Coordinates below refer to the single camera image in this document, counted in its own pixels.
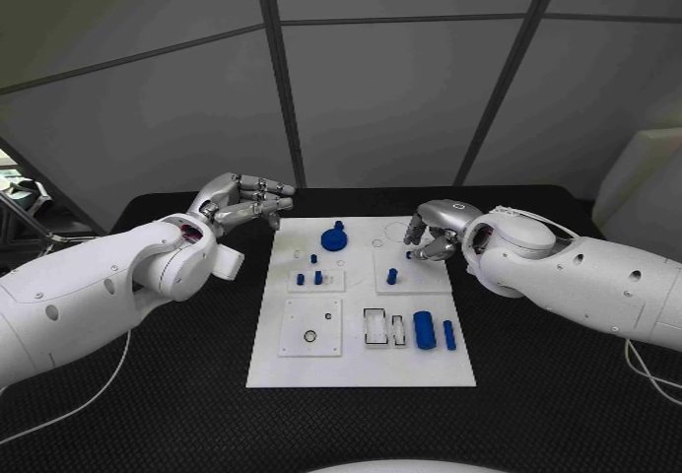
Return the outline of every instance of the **circular cutout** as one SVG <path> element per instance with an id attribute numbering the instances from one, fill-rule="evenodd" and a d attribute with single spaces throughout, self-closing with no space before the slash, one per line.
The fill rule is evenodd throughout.
<path id="1" fill-rule="evenodd" d="M 113 281 L 110 279 L 103 280 L 103 288 L 112 296 L 116 294 L 116 286 L 113 285 Z"/>
<path id="2" fill-rule="evenodd" d="M 404 232 L 407 231 L 407 226 L 402 222 L 393 222 L 391 224 L 386 225 L 383 229 L 383 234 L 390 241 L 396 243 L 402 243 L 404 238 Z"/>
<path id="3" fill-rule="evenodd" d="M 58 319 L 58 310 L 56 309 L 53 305 L 48 305 L 45 307 L 45 316 L 48 320 L 56 321 Z"/>

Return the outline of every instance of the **black table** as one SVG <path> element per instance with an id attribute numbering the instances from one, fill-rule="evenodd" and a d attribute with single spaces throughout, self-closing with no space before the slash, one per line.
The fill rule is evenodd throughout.
<path id="1" fill-rule="evenodd" d="M 191 193 L 136 198 L 115 231 L 182 212 Z M 553 186 L 308 189 L 285 217 L 410 215 L 451 198 L 549 217 L 598 237 Z M 243 388 L 272 232 L 250 222 L 224 238 L 244 254 L 237 280 L 211 278 L 159 307 L 99 400 L 0 447 L 4 471 L 288 472 L 377 458 L 429 458 L 514 472 L 680 471 L 682 408 L 622 359 L 622 340 L 482 289 L 461 256 L 446 262 L 475 388 Z M 76 407 L 103 384 L 123 340 L 11 386 L 0 438 Z M 682 354 L 642 347 L 648 367 L 682 377 Z"/>

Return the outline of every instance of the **robotic hand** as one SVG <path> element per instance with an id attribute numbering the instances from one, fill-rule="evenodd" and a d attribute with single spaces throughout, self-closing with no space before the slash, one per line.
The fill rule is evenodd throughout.
<path id="1" fill-rule="evenodd" d="M 462 202 L 426 202 L 404 244 L 419 244 L 426 226 L 435 239 L 410 257 L 448 259 L 459 242 L 466 271 L 492 293 L 527 297 L 580 325 L 682 351 L 682 264 L 505 207 L 482 214 Z"/>
<path id="2" fill-rule="evenodd" d="M 185 214 L 96 238 L 0 278 L 0 389 L 92 353 L 154 308 L 187 300 L 210 274 L 233 280 L 243 255 L 216 239 L 254 218 L 278 230 L 292 194 L 289 185 L 226 173 Z"/>

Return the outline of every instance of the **gray wall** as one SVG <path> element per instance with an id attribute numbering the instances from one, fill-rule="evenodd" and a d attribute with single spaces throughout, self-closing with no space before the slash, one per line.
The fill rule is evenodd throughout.
<path id="1" fill-rule="evenodd" d="M 0 137 L 106 230 L 226 170 L 292 182 L 298 145 L 311 187 L 451 185 L 464 164 L 459 183 L 589 198 L 632 133 L 682 126 L 673 0 L 11 3 Z"/>

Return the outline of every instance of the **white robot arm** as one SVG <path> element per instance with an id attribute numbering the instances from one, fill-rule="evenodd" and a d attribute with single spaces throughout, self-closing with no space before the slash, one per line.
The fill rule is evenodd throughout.
<path id="1" fill-rule="evenodd" d="M 544 223 L 504 207 L 482 215 L 462 202 L 430 201 L 404 244 L 419 244 L 429 226 L 436 239 L 412 257 L 446 259 L 459 242 L 468 273 L 492 293 L 527 297 L 580 325 L 682 351 L 682 264 L 563 227 L 572 238 L 556 238 Z"/>
<path id="2" fill-rule="evenodd" d="M 259 217 L 278 229 L 293 188 L 223 174 L 185 214 L 53 253 L 0 278 L 0 388 L 79 359 L 171 301 L 185 301 L 213 274 L 233 280 L 240 253 L 216 238 Z"/>

